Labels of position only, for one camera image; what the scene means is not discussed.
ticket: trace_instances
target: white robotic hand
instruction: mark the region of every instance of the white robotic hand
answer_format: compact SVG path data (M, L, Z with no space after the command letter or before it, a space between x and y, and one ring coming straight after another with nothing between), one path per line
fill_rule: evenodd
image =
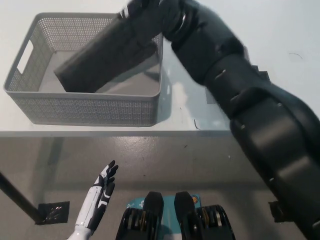
M115 189L118 165L113 160L107 165L88 191L75 223L73 234L68 240L88 240L98 228Z

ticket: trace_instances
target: table leg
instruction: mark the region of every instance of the table leg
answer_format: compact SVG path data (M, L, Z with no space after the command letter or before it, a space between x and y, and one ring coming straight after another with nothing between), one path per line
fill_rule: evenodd
M32 205L28 199L19 192L15 186L0 172L0 189L21 208L36 224L43 223L46 216L42 215L39 210Z

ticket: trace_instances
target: gray floor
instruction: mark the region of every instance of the gray floor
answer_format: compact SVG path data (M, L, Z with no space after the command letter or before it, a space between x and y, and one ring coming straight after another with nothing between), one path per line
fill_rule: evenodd
M65 240L89 187L111 160L119 170L92 240L114 240L126 203L149 191L200 194L226 210L237 240L302 240L293 223L274 223L266 188L232 137L2 138L0 170L31 202L70 201L69 222L36 226L0 192L1 240Z

